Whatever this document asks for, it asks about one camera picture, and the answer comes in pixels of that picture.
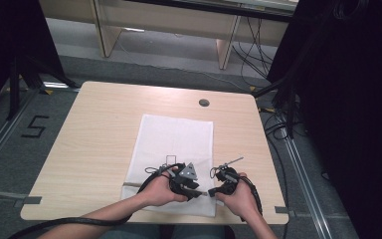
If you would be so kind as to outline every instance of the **tripod leg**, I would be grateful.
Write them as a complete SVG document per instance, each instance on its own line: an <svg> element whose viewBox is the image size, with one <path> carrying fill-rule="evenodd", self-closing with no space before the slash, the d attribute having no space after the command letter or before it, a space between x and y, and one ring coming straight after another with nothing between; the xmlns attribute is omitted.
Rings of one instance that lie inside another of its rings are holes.
<svg viewBox="0 0 382 239"><path fill-rule="evenodd" d="M20 82L18 79L16 58L14 58L14 60L11 62L9 84L10 84L11 92L10 92L10 108L9 108L9 114L8 114L7 120L10 120L15 115L15 113L18 111L18 108L20 106Z"/></svg>
<svg viewBox="0 0 382 239"><path fill-rule="evenodd" d="M293 87L290 89L289 100L287 103L286 132L289 138L293 138L293 114L295 108L295 90Z"/></svg>
<svg viewBox="0 0 382 239"><path fill-rule="evenodd" d="M41 61L39 61L33 57L30 57L30 56L25 56L25 59L29 63L31 63L32 65L34 65L38 69L40 69L41 71L53 76L54 78L58 79L60 82L66 84L67 86L69 86L71 88L78 88L79 87L75 82L71 81L66 76L64 76L64 74L60 74L57 71L54 71L52 68L50 68L49 66L47 66L43 62L41 62Z"/></svg>
<svg viewBox="0 0 382 239"><path fill-rule="evenodd" d="M272 90L279 88L282 85L283 82L284 82L284 79L280 79L280 80L278 80L276 82L273 82L269 86L264 87L261 90L252 93L252 96L254 98L258 98L258 97L260 97L262 95L265 95L265 94L271 92Z"/></svg>

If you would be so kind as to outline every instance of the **wooden table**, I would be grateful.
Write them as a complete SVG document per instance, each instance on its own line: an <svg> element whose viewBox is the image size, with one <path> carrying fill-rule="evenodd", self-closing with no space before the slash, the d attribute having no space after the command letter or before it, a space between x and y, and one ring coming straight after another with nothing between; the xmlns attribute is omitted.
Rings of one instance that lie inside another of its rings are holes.
<svg viewBox="0 0 382 239"><path fill-rule="evenodd" d="M256 184L267 222L287 223L275 211L285 203L252 96L98 82L83 84L29 195L41 203L24 205L22 218L82 216L118 201L143 114L212 121L214 165L244 156L233 167ZM242 223L223 206L215 218L140 210L129 222Z"/></svg>

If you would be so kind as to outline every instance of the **hand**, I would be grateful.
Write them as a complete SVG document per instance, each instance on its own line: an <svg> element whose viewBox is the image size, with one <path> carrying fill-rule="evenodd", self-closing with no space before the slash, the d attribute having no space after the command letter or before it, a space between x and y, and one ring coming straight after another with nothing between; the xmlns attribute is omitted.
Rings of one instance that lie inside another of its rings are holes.
<svg viewBox="0 0 382 239"><path fill-rule="evenodd" d="M247 174L242 172L240 176L247 176ZM259 211L256 199L254 199L250 187L243 180L239 180L234 194L226 195L217 192L215 196L218 200L223 201L235 215L245 220L247 220L246 218L248 218L250 214Z"/></svg>
<svg viewBox="0 0 382 239"><path fill-rule="evenodd" d="M168 177L169 173L165 171L163 175ZM170 190L169 179L163 175L154 178L142 192L138 193L145 196L147 206L162 206L172 201L187 201L188 198L186 196L173 193Z"/></svg>

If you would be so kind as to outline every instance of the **person's left hand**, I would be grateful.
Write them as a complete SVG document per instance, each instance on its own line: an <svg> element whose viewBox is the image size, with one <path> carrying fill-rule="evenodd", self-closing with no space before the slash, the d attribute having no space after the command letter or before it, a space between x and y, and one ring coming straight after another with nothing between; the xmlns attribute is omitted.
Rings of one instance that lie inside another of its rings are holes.
<svg viewBox="0 0 382 239"><path fill-rule="evenodd" d="M163 175L169 176L169 173L165 171ZM176 194L170 190L169 179L163 175L154 178L148 183L144 190L139 193L145 196L148 206L162 206L172 201L187 201L188 198L186 196Z"/></svg>

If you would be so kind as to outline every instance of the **cable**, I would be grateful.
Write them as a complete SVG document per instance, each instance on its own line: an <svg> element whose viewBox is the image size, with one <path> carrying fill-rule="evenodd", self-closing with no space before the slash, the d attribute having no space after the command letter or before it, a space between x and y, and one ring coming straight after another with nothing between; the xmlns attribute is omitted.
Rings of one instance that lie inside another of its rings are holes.
<svg viewBox="0 0 382 239"><path fill-rule="evenodd" d="M238 46L240 47L241 51L242 51L243 53L245 53L245 51L244 51L244 49L242 48L240 42L238 43ZM249 57L252 58L252 59L254 59L254 60L257 60L257 61L263 61L263 59L261 59L261 58L257 58L257 57L251 56L251 55L250 55Z"/></svg>
<svg viewBox="0 0 382 239"><path fill-rule="evenodd" d="M245 53L246 54L246 57L243 57L238 51L237 49L235 49L234 46L232 46L232 49L234 49L235 53L238 55L238 57L243 60L243 64L241 65L241 76L242 76L242 70L243 70L243 67L244 67L244 63L246 63L247 65L249 65L254 71L256 71L259 75L261 75L262 77L266 78L266 74L264 72L262 72L259 68L257 68L254 63L250 62L249 60L247 60L247 57L249 56L249 53Z"/></svg>
<svg viewBox="0 0 382 239"><path fill-rule="evenodd" d="M267 77L267 74L266 74L266 73L264 73L264 72L262 72L261 70L259 70L259 68L257 68L256 66L254 66L253 63L251 63L249 60L247 60L247 58L250 56L251 50L253 50L254 45L257 46L257 40L254 38L254 34L253 34L253 40L254 40L254 41L253 41L253 44L251 45L250 50L248 50L248 52L246 53L246 56L245 56L245 58L244 58L244 62L247 63L248 65L251 65L252 68L253 68L254 70L256 70L256 72L258 72L263 78L266 78L266 77Z"/></svg>
<svg viewBox="0 0 382 239"><path fill-rule="evenodd" d="M269 73L269 70L270 68L266 65L266 61L263 57L263 55L266 55L264 54L263 50L262 50L262 47L260 46L261 44L261 33L260 33L260 29L262 27L262 19L259 19L259 24L258 24L258 31L257 31L257 34L254 35L254 31L253 31L253 27L251 26L251 23L250 23L250 18L247 17L247 22L248 22L248 25L250 27L250 31L251 31L251 34L253 36L253 44L256 44L257 46L257 49L259 50L259 53L260 53L260 57L262 59L262 66L266 72L266 75Z"/></svg>
<svg viewBox="0 0 382 239"><path fill-rule="evenodd" d="M204 73L204 72L199 72L199 71L192 71L192 70L186 70L186 69L179 69L179 68L168 68L168 67L158 67L158 66L153 66L153 65L145 65L145 64L139 64L139 63L136 63L134 60L133 60L133 57L131 56L131 54L125 50L125 48L123 48L123 46L119 43L119 41L117 41L116 43L121 49L123 52L126 53L126 55L128 56L129 58L129 61L134 64L134 65L137 65L137 66L140 66L140 67L152 67L152 68L156 68L156 69L162 69L162 70L175 70L175 71L182 71L182 72L187 72L187 73L194 73L194 74L201 74L201 75L204 75L206 77L209 77L211 79L214 79L214 80L217 80L219 82L224 82L224 83L227 83L227 84L230 84L240 90L243 90L245 92L248 92L249 89L244 89L244 88L241 88L240 86L238 86L237 84L233 83L233 82L230 82L230 81L227 81L227 80L224 80L224 79L220 79L220 78L216 78L216 77L213 77L213 76L210 76L209 74L207 73Z"/></svg>
<svg viewBox="0 0 382 239"><path fill-rule="evenodd" d="M266 120L265 124L263 125L263 128L266 128L266 126L268 125L268 122L272 119L272 117L274 117L276 114L275 113L272 113L272 115Z"/></svg>
<svg viewBox="0 0 382 239"><path fill-rule="evenodd" d="M115 221L97 220L97 219L91 219L91 218L85 218L85 217L60 218L60 219L56 219L56 220L51 220L51 221L39 223L37 225L23 229L23 230L15 233L15 234L13 234L12 236L10 236L8 239L18 239L18 238L21 238L25 235L32 233L32 232L38 231L40 229L44 229L44 228L52 227L52 226L63 225L63 224L70 224L70 223L95 225L95 226L117 226L117 225L124 224L126 221L129 220L129 218L131 216L132 215L129 215L125 218L122 218L120 220L115 220Z"/></svg>
<svg viewBox="0 0 382 239"><path fill-rule="evenodd" d="M284 123L278 123L278 124L280 124L280 125L278 125L277 127L275 127L272 131L268 132L267 135L272 134L273 137L274 137L276 140L283 140L283 139L286 139L286 138L287 138L287 133L286 133L285 136L277 137L277 136L276 136L276 132L277 132L279 129L286 128L287 125L284 124Z"/></svg>

